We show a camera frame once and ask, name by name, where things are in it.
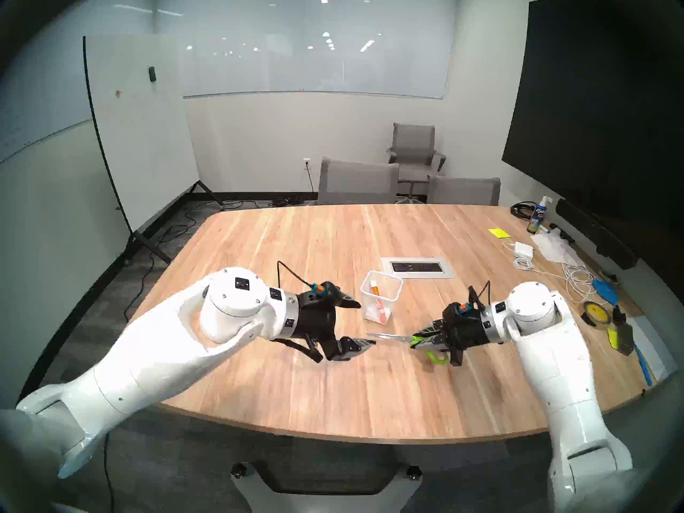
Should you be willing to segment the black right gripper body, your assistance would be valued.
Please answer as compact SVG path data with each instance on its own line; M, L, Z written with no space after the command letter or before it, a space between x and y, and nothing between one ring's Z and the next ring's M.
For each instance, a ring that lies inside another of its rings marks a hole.
M442 312L445 340L449 346L449 364L461 366L469 347L489 343L478 308L445 308Z

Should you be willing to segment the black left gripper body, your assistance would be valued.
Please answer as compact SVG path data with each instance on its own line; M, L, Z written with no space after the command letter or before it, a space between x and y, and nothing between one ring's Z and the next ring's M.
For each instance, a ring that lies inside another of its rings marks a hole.
M298 294L297 338L319 343L327 360L343 359L335 337L335 301L329 295Z

